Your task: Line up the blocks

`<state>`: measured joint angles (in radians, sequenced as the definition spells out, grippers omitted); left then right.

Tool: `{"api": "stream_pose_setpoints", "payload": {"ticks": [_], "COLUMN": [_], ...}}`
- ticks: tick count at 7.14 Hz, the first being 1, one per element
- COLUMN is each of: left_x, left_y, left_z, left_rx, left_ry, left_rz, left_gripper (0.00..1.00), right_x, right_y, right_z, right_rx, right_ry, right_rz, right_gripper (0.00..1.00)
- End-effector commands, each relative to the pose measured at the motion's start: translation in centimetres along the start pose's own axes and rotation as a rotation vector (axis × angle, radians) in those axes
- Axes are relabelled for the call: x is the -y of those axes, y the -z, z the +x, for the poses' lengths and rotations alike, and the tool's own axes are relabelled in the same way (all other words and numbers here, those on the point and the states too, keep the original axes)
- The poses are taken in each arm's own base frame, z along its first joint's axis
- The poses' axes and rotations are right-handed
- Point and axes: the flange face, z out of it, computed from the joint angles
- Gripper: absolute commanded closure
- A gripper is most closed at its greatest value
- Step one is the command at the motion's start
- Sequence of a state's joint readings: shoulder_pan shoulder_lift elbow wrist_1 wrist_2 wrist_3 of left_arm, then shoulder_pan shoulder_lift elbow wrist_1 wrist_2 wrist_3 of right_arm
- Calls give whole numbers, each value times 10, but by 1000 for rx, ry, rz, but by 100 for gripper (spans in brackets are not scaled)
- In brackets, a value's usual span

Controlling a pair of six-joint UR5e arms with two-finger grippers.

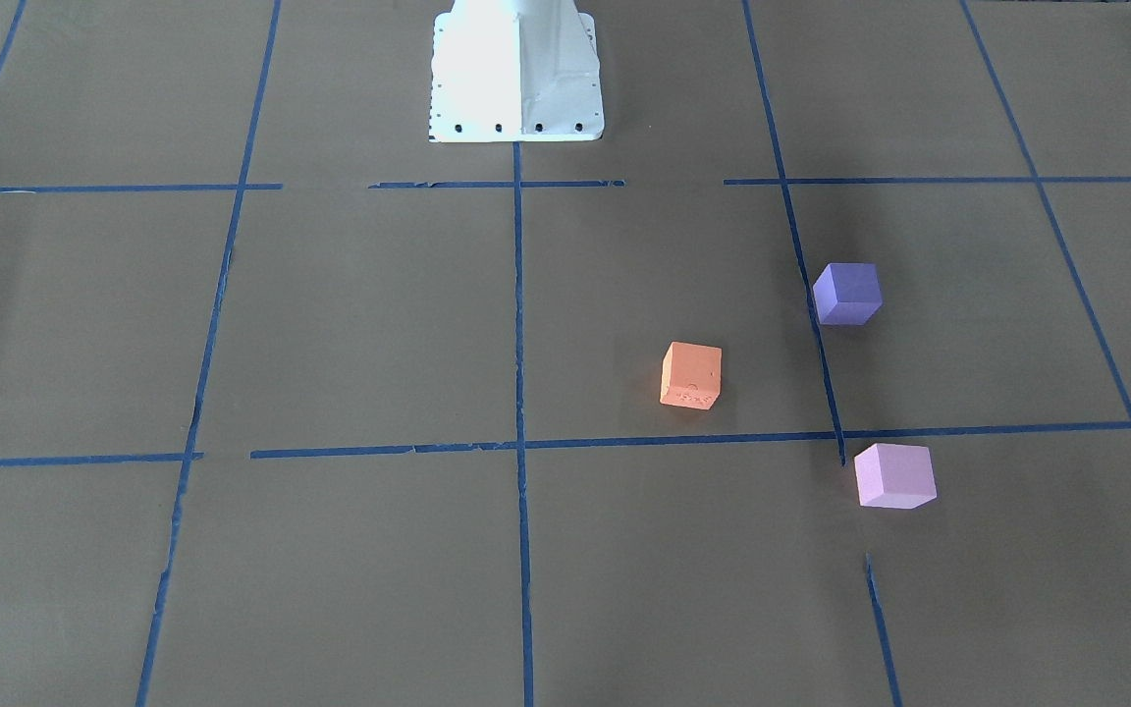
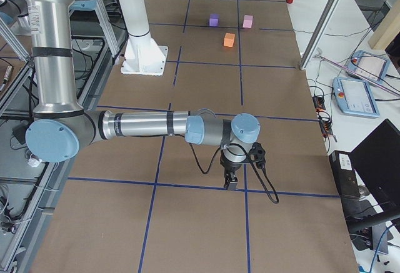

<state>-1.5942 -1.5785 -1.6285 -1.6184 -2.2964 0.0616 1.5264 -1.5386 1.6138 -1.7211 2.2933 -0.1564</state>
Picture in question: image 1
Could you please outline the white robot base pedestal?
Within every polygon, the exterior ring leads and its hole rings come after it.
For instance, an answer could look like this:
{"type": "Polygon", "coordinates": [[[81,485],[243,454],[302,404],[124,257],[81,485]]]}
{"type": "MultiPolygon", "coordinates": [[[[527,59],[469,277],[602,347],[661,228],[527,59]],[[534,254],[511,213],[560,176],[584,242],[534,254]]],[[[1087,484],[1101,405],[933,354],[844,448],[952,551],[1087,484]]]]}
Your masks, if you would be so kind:
{"type": "Polygon", "coordinates": [[[596,23],[575,1],[455,1],[432,38],[431,143],[605,133],[596,23]]]}

